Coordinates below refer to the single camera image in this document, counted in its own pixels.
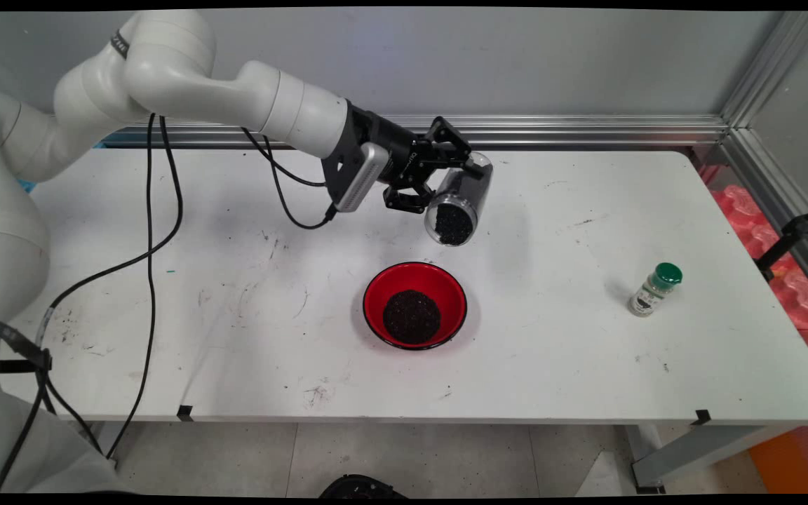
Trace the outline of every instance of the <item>green cap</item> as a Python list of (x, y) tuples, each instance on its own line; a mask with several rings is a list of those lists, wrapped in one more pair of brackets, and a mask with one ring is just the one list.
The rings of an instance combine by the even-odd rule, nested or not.
[(651, 282), (657, 290), (672, 290), (675, 285), (682, 283), (682, 271), (671, 263), (660, 263), (656, 266)]

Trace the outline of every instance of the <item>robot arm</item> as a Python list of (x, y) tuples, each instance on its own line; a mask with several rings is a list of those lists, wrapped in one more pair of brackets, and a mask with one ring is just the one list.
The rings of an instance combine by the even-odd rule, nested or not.
[[(214, 33), (197, 12), (145, 11), (128, 20), (99, 54), (62, 77), (55, 87), (54, 118), (0, 93), (0, 321), (23, 310), (48, 277), (48, 231), (15, 177), (47, 181), (116, 129), (151, 112), (243, 126), (323, 159), (327, 189), (340, 212), (355, 210), (380, 181), (389, 186), (388, 208), (422, 213), (429, 207), (428, 217), (432, 205), (443, 201), (468, 210), (472, 233), (491, 164), (471, 156), (469, 144), (445, 119), (417, 135), (257, 61), (244, 64), (234, 80), (212, 79), (215, 51)], [(457, 175), (446, 178), (445, 191), (436, 194), (426, 180), (439, 168), (454, 168)], [(440, 242), (459, 245), (469, 234), (462, 242)], [(0, 470), (25, 412), (25, 403), (0, 387)], [(54, 441), (57, 419), (47, 412), (39, 416), (9, 474), (9, 487), (32, 489), (39, 484), (34, 476), (47, 478), (54, 486), (49, 490), (56, 482), (76, 486), (83, 480), (55, 476), (78, 469), (102, 480), (100, 463), (107, 463), (96, 460), (98, 454), (90, 459), (67, 426), (64, 436), (76, 439)]]

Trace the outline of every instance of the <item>table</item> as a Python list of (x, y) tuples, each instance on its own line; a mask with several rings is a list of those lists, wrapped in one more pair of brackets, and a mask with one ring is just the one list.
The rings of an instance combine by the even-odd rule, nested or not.
[[(174, 151), (185, 214), (154, 256), (157, 326), (135, 418), (176, 421), (702, 422), (666, 447), (632, 435), (635, 476), (665, 476), (808, 424), (808, 348), (689, 160), (675, 152), (485, 152), (494, 181), (465, 246), (434, 243), (422, 215), (361, 208), (308, 231), (283, 214), (256, 151)], [(276, 160), (321, 180), (296, 151)], [(435, 187), (443, 173), (431, 180)], [(155, 240), (173, 227), (166, 156), (154, 153)], [(324, 189), (280, 175), (295, 217)], [(145, 152), (96, 149), (32, 192), (51, 230), (42, 295), (12, 324), (35, 335), (78, 279), (143, 253)], [(402, 351), (363, 320), (382, 269), (432, 262), (463, 285), (461, 332)], [(653, 316), (626, 300), (658, 262), (685, 281)], [(137, 394), (150, 306), (145, 263), (78, 290), (45, 345), (52, 379), (90, 421), (124, 419)], [(12, 358), (3, 349), (3, 358)], [(3, 376), (31, 400), (31, 378)]]

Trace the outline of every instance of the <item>floor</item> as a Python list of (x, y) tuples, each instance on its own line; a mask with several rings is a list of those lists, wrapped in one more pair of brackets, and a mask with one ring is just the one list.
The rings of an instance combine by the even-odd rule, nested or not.
[[(661, 438), (686, 430), (660, 428)], [(157, 494), (315, 498), (362, 473), (408, 498), (571, 497), (606, 462), (634, 493), (625, 431), (612, 426), (137, 422), (116, 459), (132, 489)], [(747, 452), (665, 488), (766, 492)]]

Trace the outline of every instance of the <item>bowl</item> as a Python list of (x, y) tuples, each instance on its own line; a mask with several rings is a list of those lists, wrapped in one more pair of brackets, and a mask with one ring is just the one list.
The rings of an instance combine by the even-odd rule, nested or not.
[[(438, 330), (428, 341), (410, 344), (389, 335), (382, 312), (392, 295), (401, 291), (420, 291), (432, 298), (442, 316)], [(429, 263), (406, 262), (392, 265), (372, 278), (363, 292), (363, 317), (373, 333), (388, 345), (408, 351), (438, 347), (457, 335), (466, 320), (466, 294), (453, 275)]]

